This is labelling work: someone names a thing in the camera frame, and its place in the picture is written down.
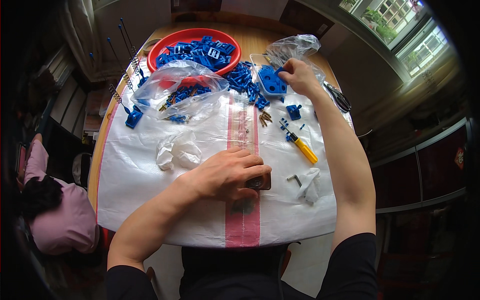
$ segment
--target clear plastic container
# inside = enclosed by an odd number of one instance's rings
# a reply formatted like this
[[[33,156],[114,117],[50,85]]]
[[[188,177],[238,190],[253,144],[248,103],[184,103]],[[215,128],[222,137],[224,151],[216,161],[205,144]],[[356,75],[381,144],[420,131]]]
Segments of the clear plastic container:
[[[260,79],[260,75],[258,74],[258,72],[262,68],[262,65],[272,66],[274,71],[276,71],[278,68],[283,66],[282,61],[278,57],[265,55],[265,54],[250,54],[250,61],[253,64],[253,71],[255,72],[255,75],[258,78],[258,82],[260,82],[260,86],[263,89],[264,96],[282,97],[288,94],[287,93],[288,88],[284,93],[272,93],[268,91],[265,88],[262,80]]]

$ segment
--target hand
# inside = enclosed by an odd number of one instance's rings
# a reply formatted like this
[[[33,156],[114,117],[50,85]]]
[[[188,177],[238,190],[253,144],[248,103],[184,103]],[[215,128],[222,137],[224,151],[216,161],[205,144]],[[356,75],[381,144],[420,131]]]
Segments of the hand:
[[[323,90],[318,83],[312,68],[298,59],[289,59],[283,65],[285,72],[279,72],[278,76],[287,82],[292,89],[300,95],[309,97],[312,91]]]
[[[193,185],[200,199],[230,201],[257,198],[255,190],[243,188],[244,183],[271,171],[261,157],[235,146],[218,152],[182,176]]]

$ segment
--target red decoration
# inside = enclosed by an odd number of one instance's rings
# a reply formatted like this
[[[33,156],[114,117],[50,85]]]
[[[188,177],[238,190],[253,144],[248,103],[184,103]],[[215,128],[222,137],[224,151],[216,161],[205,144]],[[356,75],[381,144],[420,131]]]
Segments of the red decoration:
[[[463,149],[459,148],[456,152],[455,163],[458,165],[460,170],[463,170]]]

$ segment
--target plastic bag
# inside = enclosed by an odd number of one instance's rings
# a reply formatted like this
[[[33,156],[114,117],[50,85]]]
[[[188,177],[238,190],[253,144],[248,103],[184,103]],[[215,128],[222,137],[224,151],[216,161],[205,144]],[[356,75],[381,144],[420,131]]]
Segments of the plastic bag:
[[[273,42],[267,46],[266,53],[278,57],[283,63],[291,58],[304,61],[312,67],[318,82],[323,84],[325,81],[324,71],[308,59],[308,56],[316,53],[320,47],[320,42],[316,36],[296,35]]]
[[[191,81],[182,80],[191,77]],[[186,98],[159,111],[168,96],[180,85],[200,84],[212,91]],[[218,111],[220,97],[228,90],[229,83],[207,67],[191,60],[174,60],[157,69],[130,98],[147,116],[167,119],[173,115],[186,116],[190,121],[201,121]]]

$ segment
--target table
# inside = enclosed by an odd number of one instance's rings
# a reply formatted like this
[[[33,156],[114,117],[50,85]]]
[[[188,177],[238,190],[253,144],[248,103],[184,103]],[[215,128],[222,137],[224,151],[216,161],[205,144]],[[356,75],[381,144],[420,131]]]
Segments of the table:
[[[249,55],[252,53],[264,53],[265,48],[268,44],[284,38],[285,36],[273,32],[268,32],[265,30],[255,29],[251,27],[245,27],[241,25],[231,25],[231,24],[219,24],[219,23],[174,23],[166,27],[162,27],[157,29],[152,35],[149,37],[148,40],[154,38],[161,38],[173,32],[187,29],[187,28],[194,28],[194,27],[204,27],[204,28],[212,28],[216,30],[223,31],[229,35],[231,35],[234,39],[236,39],[242,49],[242,57],[241,60],[250,60]],[[144,56],[143,51],[140,50],[139,57]],[[324,71],[326,75],[326,81],[332,84],[335,87],[338,87],[338,83],[335,79],[335,76],[327,62],[327,60],[321,56],[321,54],[316,53],[310,56],[312,62],[318,65]],[[129,74],[132,73],[131,67],[127,70]],[[119,83],[117,87],[117,92],[121,93],[125,87],[125,82]],[[111,117],[112,111],[115,107],[116,102],[111,101],[107,112],[105,114],[104,122],[100,128],[98,141],[95,146],[95,151],[92,159],[92,166],[90,171],[90,178],[89,178],[89,189],[88,195],[89,199],[92,203],[92,206],[96,209],[97,208],[97,196],[98,196],[98,187],[99,187],[99,172],[100,172],[100,165],[102,161],[103,149],[105,146],[105,141],[108,134],[108,120]],[[333,227],[329,226],[327,230],[331,232],[334,228],[335,224],[333,223]]]

